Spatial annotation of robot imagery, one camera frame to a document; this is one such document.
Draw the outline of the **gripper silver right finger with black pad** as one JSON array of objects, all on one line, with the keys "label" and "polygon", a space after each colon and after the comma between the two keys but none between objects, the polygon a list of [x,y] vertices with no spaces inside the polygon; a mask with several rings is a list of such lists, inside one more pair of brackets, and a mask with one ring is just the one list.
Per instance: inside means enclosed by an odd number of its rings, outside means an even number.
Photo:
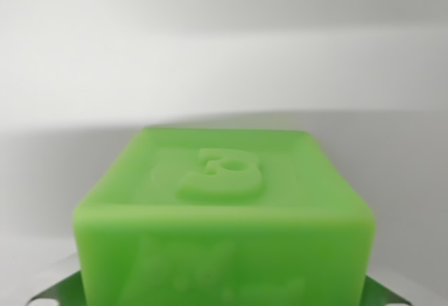
[{"label": "gripper silver right finger with black pad", "polygon": [[363,287],[360,306],[412,305],[410,301],[367,276]]}]

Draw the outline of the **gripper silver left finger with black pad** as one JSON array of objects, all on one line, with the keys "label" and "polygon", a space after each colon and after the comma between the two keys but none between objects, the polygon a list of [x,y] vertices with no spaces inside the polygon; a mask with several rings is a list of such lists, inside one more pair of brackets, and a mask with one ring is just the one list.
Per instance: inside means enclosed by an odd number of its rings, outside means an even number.
[{"label": "gripper silver left finger with black pad", "polygon": [[31,278],[26,305],[84,305],[78,254],[73,253]]}]

